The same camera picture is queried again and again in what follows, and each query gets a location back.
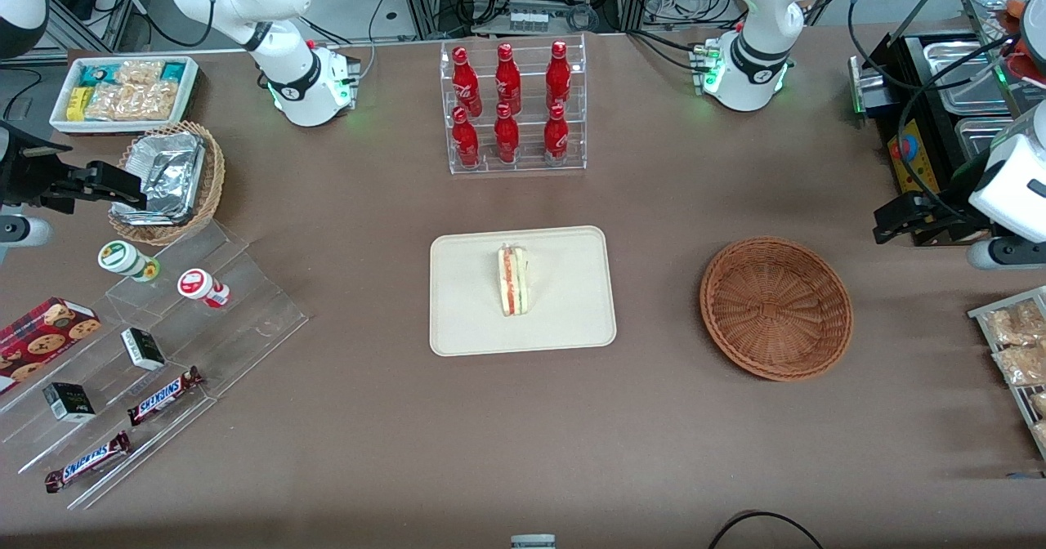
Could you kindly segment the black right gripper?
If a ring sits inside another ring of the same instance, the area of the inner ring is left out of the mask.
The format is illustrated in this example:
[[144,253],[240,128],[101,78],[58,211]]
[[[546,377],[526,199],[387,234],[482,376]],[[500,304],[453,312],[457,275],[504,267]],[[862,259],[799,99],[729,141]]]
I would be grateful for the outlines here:
[[141,178],[103,161],[92,161],[81,169],[83,190],[53,190],[65,183],[69,171],[56,155],[72,148],[38,138],[21,128],[2,122],[7,133],[1,166],[1,195],[5,206],[26,205],[55,211],[72,211],[75,200],[123,203],[131,209],[145,209],[147,196]]

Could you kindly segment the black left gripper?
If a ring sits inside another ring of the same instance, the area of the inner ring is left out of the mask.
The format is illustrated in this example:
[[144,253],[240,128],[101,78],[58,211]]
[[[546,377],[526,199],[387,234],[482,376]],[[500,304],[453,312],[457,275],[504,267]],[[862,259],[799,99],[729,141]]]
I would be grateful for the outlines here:
[[874,211],[873,237],[877,245],[910,234],[914,224],[915,245],[970,245],[990,239],[991,226],[978,215],[965,212],[963,205],[952,205],[954,213],[939,206],[935,195],[905,192]]

